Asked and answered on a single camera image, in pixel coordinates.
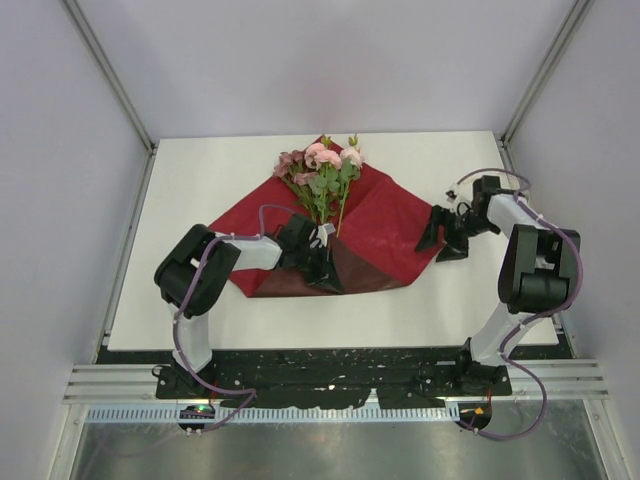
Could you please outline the red wrapping paper sheet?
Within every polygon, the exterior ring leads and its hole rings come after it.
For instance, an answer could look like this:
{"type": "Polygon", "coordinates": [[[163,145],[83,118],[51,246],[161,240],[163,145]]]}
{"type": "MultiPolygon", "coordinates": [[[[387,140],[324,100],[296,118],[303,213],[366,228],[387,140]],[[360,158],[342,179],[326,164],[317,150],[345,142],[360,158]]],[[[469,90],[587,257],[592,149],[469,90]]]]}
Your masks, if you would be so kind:
{"type": "MultiPolygon", "coordinates": [[[[267,231],[273,233],[288,222],[284,207],[311,219],[296,200],[291,189],[271,176],[211,227],[219,232],[254,234],[259,230],[259,209],[265,205],[267,231]]],[[[338,201],[334,206],[337,214],[326,223],[332,223],[337,231],[338,201]]],[[[364,161],[360,178],[350,186],[340,235],[335,233],[330,239],[344,294],[373,293],[413,283],[439,251],[436,247],[414,251],[431,208],[364,161]]],[[[335,295],[306,286],[301,274],[293,270],[236,272],[231,280],[249,298],[335,295]]]]}

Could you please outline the dusty pink flower stem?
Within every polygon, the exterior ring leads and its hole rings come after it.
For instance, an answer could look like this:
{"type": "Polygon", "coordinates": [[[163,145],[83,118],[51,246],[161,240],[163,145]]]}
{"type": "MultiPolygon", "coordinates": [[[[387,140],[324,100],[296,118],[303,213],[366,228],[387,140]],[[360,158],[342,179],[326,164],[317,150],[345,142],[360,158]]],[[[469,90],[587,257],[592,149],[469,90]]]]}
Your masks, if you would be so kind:
{"type": "Polygon", "coordinates": [[[272,176],[280,179],[296,195],[296,204],[303,207],[312,220],[320,220],[320,210],[314,200],[309,181],[316,172],[307,168],[305,154],[301,150],[281,152],[272,176]]]}

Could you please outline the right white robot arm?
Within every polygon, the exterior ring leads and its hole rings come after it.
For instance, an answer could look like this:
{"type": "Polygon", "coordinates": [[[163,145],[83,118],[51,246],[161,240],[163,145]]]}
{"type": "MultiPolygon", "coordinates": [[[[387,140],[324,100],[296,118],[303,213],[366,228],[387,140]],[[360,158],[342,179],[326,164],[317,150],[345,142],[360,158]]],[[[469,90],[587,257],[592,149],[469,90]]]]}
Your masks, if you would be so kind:
{"type": "Polygon", "coordinates": [[[432,208],[415,249],[436,247],[437,261],[462,260],[471,238],[491,232],[508,240],[498,276],[499,304],[482,329],[469,337],[451,366],[449,388],[463,395],[483,395],[501,383],[510,355],[541,320],[568,309],[582,286],[584,268],[580,235],[548,222],[529,205],[529,181],[519,176],[517,189],[501,183],[505,170],[483,168],[467,174],[472,197],[451,207],[432,208]]]}

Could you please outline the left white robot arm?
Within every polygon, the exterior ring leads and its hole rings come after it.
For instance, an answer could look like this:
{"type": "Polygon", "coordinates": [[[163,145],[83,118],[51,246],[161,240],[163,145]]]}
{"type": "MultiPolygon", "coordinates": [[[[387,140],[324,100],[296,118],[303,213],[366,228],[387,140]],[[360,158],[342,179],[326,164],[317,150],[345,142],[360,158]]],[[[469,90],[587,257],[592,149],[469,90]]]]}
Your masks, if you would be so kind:
{"type": "Polygon", "coordinates": [[[269,233],[266,208],[259,209],[259,230],[254,235],[216,232],[204,224],[192,226],[154,274],[161,298],[172,311],[172,368],[181,389],[193,398],[211,390],[236,393],[214,386],[214,375],[208,369],[213,359],[209,312],[233,273],[293,270],[308,287],[330,294],[345,292],[330,247],[335,226],[318,225],[284,207],[288,222],[269,233]]]}

